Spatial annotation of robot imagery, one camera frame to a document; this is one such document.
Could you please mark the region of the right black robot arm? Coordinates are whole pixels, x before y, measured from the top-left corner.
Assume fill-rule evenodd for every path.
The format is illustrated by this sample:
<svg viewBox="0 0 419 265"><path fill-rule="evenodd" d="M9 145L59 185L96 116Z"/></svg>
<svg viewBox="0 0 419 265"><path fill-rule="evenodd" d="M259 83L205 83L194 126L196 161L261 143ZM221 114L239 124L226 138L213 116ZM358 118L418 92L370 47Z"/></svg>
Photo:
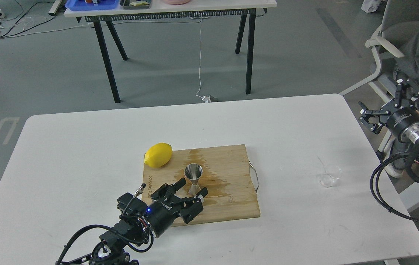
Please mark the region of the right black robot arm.
<svg viewBox="0 0 419 265"><path fill-rule="evenodd" d="M419 223L419 219L405 215L390 206L381 196L379 190L379 177L386 166L403 159L407 175L419 184L419 110L416 103L419 102L419 85L406 74L398 73L396 78L396 92L393 98L382 108L369 110L365 104L359 102L362 107L359 121L369 131L379 134L383 127L388 128L390 133L401 143L410 143L411 149L403 151L383 159L370 177L370 191L373 198L390 213Z"/></svg>

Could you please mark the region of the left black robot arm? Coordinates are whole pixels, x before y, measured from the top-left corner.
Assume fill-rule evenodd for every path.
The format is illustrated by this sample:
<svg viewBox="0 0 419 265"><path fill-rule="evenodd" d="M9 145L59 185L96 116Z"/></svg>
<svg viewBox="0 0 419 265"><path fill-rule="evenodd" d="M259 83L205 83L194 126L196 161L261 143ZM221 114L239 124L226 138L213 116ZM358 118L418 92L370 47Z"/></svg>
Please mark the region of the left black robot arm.
<svg viewBox="0 0 419 265"><path fill-rule="evenodd" d="M90 265L137 265L138 260L132 259L125 251L125 247L144 253L151 248L154 240L174 223L176 218L182 218L187 224L203 211L203 201L208 195L208 189L202 188L190 197L177 197L176 192L185 184L184 178L173 184L163 184L151 195L150 205L138 198L144 192L145 183L140 185L135 194L123 194L117 199L120 221L113 227L87 225L79 229L64 246L55 263L57 265L78 265L85 262ZM73 243L93 228L102 228L105 233L100 235L100 242L92 252L65 262L64 257Z"/></svg>

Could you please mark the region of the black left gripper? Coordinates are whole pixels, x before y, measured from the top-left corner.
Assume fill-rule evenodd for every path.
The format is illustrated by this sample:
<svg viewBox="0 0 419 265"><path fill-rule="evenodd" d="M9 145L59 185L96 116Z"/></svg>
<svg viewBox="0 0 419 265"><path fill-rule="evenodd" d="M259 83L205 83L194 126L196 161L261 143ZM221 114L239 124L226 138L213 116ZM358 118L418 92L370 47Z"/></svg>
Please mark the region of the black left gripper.
<svg viewBox="0 0 419 265"><path fill-rule="evenodd" d="M193 197L173 198L184 185L186 179L181 178L173 184L164 183L149 195L154 203L147 207L145 217L156 238L159 238L176 218L181 218L185 224L188 224L204 210L203 199L208 195L206 187Z"/></svg>

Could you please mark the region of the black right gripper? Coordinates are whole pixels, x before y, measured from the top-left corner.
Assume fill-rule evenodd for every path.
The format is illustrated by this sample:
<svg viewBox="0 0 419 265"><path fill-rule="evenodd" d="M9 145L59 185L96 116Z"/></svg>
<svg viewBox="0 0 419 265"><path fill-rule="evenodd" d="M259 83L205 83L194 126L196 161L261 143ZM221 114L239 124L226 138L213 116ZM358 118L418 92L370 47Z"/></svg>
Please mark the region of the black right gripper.
<svg viewBox="0 0 419 265"><path fill-rule="evenodd" d="M411 107L419 102L419 85L408 76L388 77L388 80L396 85L388 110L371 110L359 101L361 111L358 121L373 134L379 134L386 126L399 142L419 143L419 111ZM390 110L397 111L391 115Z"/></svg>

